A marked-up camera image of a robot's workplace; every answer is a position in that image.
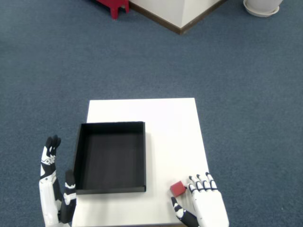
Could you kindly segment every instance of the blue carpet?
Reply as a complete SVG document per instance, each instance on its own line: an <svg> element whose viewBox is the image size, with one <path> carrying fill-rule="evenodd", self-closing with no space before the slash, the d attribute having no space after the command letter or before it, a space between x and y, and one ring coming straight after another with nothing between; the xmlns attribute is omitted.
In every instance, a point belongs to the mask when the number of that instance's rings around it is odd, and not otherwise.
<svg viewBox="0 0 303 227"><path fill-rule="evenodd" d="M196 98L231 226L303 226L300 0L270 18L229 0L182 36L90 0L0 5L0 226L43 226L43 145L62 137L62 186L90 99L176 97Z"/></svg>

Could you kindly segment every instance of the red stool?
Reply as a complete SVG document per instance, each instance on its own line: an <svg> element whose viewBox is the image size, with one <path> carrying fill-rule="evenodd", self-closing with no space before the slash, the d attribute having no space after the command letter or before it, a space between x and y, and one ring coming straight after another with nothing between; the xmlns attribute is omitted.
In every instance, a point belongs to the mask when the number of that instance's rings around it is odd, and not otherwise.
<svg viewBox="0 0 303 227"><path fill-rule="evenodd" d="M125 11L129 12L128 0L97 0L98 2L110 7L110 14L112 15L112 19L118 19L118 9L121 6L125 6Z"/></svg>

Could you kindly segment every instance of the red chair leg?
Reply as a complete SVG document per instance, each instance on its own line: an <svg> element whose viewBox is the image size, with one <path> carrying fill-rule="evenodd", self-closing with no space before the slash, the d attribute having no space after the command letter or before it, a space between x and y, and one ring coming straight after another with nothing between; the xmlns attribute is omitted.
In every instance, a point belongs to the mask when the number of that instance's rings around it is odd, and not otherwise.
<svg viewBox="0 0 303 227"><path fill-rule="evenodd" d="M112 16L112 19L117 20L118 19L118 8L110 8L110 15Z"/></svg>
<svg viewBox="0 0 303 227"><path fill-rule="evenodd" d="M126 11L127 13L129 12L128 0L125 0L125 11Z"/></svg>

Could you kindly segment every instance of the brown baseboard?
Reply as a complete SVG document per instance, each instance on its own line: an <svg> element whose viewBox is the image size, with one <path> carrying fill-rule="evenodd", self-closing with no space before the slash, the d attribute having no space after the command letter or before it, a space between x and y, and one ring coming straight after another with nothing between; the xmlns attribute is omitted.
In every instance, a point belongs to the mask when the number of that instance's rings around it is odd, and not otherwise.
<svg viewBox="0 0 303 227"><path fill-rule="evenodd" d="M194 18L192 21L190 21L189 23L187 23L183 27L175 26L172 23L170 23L170 22L168 22L168 21L160 18L159 16L151 13L150 11L147 11L146 9L144 9L144 8L142 8L142 7L134 4L132 2L129 2L129 6L130 6L130 8L132 8L135 11L137 11L138 13L143 14L144 16L148 17L149 19L151 19L151 20L159 23L160 25L168 28L169 30L171 30L171 31L173 31L173 32L181 35L181 34L185 33L186 31L188 31L196 23L198 23L200 20L202 20L203 18L205 18L208 14L210 14L211 12L213 12L216 8L218 8L220 5L222 5L226 1L227 0L219 0L212 7L210 7L205 12L201 13L199 16L197 16L196 18Z"/></svg>

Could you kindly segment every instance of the white wall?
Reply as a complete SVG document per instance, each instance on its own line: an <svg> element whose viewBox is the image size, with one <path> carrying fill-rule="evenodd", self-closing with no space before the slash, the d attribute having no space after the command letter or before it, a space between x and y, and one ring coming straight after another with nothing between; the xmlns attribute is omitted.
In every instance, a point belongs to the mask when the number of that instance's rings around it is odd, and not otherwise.
<svg viewBox="0 0 303 227"><path fill-rule="evenodd" d="M208 10L219 0L185 0L181 27Z"/></svg>
<svg viewBox="0 0 303 227"><path fill-rule="evenodd" d="M187 0L130 0L177 27L182 26L184 1Z"/></svg>
<svg viewBox="0 0 303 227"><path fill-rule="evenodd" d="M183 27L219 0L130 0L177 27Z"/></svg>

